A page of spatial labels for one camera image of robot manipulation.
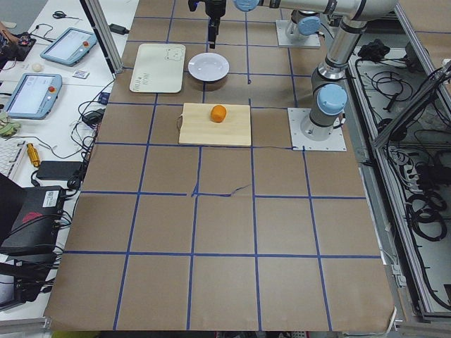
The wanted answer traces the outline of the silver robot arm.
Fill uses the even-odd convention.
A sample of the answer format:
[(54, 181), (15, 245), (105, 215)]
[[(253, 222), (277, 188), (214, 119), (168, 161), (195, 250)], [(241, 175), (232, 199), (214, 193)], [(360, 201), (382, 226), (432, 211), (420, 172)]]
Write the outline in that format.
[(286, 28), (286, 34), (292, 39), (300, 39), (316, 34), (321, 25), (317, 12), (293, 10)]
[(322, 14), (341, 15), (340, 26), (328, 49), (325, 60), (312, 74), (312, 80), (324, 79), (339, 83), (344, 77), (347, 63), (367, 23), (379, 19), (395, 9), (396, 1), (234, 1), (242, 12), (250, 12), (257, 6), (313, 11)]

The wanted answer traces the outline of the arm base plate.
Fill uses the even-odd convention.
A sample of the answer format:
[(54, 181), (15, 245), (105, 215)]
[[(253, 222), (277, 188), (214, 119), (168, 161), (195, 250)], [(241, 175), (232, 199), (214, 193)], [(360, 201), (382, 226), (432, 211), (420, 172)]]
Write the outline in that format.
[(346, 151), (340, 119), (319, 127), (310, 121), (310, 108), (288, 108), (292, 149), (297, 151)]
[(321, 43), (317, 32), (320, 25), (317, 17), (304, 18), (298, 23), (277, 20), (278, 45), (286, 48), (319, 49)]

